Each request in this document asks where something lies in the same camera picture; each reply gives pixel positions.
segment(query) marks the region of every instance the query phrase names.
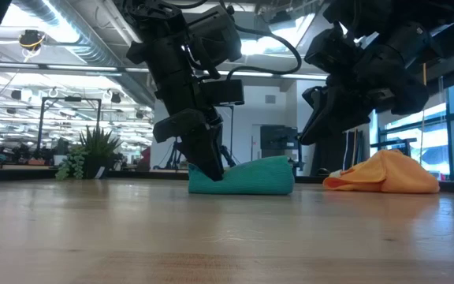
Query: large window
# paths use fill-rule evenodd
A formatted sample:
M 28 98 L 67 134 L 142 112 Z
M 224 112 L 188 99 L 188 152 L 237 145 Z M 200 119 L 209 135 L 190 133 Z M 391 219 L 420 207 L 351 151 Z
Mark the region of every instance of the large window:
M 424 113 L 385 125 L 380 138 L 381 141 L 415 139 L 410 143 L 411 157 L 417 161 L 421 159 L 422 166 L 428 171 L 454 179 L 454 86 L 445 89 L 445 95 L 440 99 L 440 103 Z

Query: wooden table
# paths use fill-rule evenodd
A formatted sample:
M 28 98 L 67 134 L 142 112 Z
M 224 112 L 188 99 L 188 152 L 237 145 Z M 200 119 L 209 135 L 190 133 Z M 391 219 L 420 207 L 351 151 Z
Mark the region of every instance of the wooden table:
M 0 182 L 0 283 L 454 283 L 454 195 Z

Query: teal towel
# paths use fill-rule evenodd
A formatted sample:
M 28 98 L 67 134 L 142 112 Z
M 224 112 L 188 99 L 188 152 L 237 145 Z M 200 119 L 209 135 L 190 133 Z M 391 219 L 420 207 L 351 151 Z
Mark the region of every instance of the teal towel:
M 213 181 L 194 165 L 188 166 L 188 191 L 202 194 L 274 194 L 292 192 L 294 178 L 286 156 L 269 157 L 240 164 Z

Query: ceiling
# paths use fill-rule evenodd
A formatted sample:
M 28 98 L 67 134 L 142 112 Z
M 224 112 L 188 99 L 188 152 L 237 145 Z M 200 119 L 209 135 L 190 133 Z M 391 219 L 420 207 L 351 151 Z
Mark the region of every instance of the ceiling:
M 125 34 L 124 38 L 120 29 L 117 30 L 113 23 L 108 21 L 104 10 L 100 9 L 99 1 L 68 0 L 68 2 L 73 8 L 77 20 L 84 21 L 88 25 L 88 38 L 100 39 L 102 44 L 106 45 L 108 51 L 116 57 L 120 65 L 134 65 L 125 57 L 128 51 L 128 43 L 125 40 L 128 34 L 127 28 L 122 28 Z M 207 4 L 214 6 L 217 3 L 208 2 Z M 299 32 L 296 47 L 301 55 L 306 53 L 313 36 L 329 26 L 321 17 L 324 5 L 322 5 L 322 1 L 315 0 L 243 0 L 233 3 L 236 10 L 235 21 L 245 28 L 268 28 L 267 24 L 264 23 L 276 11 L 287 9 L 290 6 L 305 6 L 306 8 L 302 10 L 306 10 L 307 13 L 312 15 L 301 19 L 301 28 L 296 31 Z M 189 20 L 197 18 L 204 8 L 186 10 L 185 18 Z M 59 33 L 49 32 L 50 26 L 46 30 L 48 36 L 43 41 L 39 53 L 30 54 L 23 50 L 17 40 L 28 29 L 43 31 L 43 21 L 12 5 L 0 27 L 0 62 L 86 64 L 84 58 L 72 52 L 71 43 L 68 43 L 68 46 L 58 43 L 58 39 L 67 36 L 67 33 L 61 31 Z M 244 42 L 255 40 L 253 35 L 248 34 L 241 34 L 241 38 Z M 245 54 L 235 62 L 220 64 L 218 70 L 228 71 L 240 65 L 254 65 L 269 69 L 291 69 L 295 64 L 295 58 L 288 50 L 277 48 L 275 51 L 263 50 L 263 54 Z M 306 63 L 303 63 L 303 68 L 299 73 L 323 74 L 319 69 Z M 135 73 L 131 74 L 130 77 L 139 83 L 140 86 L 137 87 L 142 88 L 142 91 L 153 94 L 154 83 L 149 74 Z M 243 81 L 245 85 L 283 85 L 282 79 L 274 78 L 246 77 L 243 78 Z M 13 99 L 12 92 L 14 91 L 20 91 L 22 99 Z M 120 93 L 120 103 L 111 102 L 110 97 L 113 93 Z M 150 103 L 143 105 L 137 103 L 137 99 L 134 98 L 138 94 L 134 93 L 134 89 L 126 88 L 117 77 L 107 76 L 103 73 L 84 72 L 79 74 L 50 70 L 48 72 L 38 70 L 30 72 L 14 69 L 0 70 L 0 144 L 2 144 L 2 141 L 5 141 L 5 143 L 14 141 L 15 143 L 35 144 L 38 136 L 41 98 L 51 95 L 55 98 L 73 95 L 83 99 L 101 99 L 102 117 L 100 120 L 103 128 L 113 130 L 119 135 L 126 142 L 127 149 L 137 149 L 141 145 L 151 143 L 153 128 L 151 108 L 153 106 Z M 48 101 L 47 107 L 48 111 L 44 114 L 44 142 L 63 137 L 72 143 L 78 143 L 78 132 L 84 131 L 86 124 L 95 125 L 96 112 L 91 101 L 83 100 L 82 102 L 72 103 L 63 100 L 57 102 L 51 100 Z M 143 119 L 136 118 L 138 110 L 144 113 Z

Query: orange towel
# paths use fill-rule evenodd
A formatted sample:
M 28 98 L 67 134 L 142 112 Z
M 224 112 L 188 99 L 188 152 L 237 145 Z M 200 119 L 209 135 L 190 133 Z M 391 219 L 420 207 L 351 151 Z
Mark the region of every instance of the orange towel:
M 436 193 L 439 181 L 398 150 L 380 150 L 366 162 L 323 181 L 330 190 L 393 193 Z

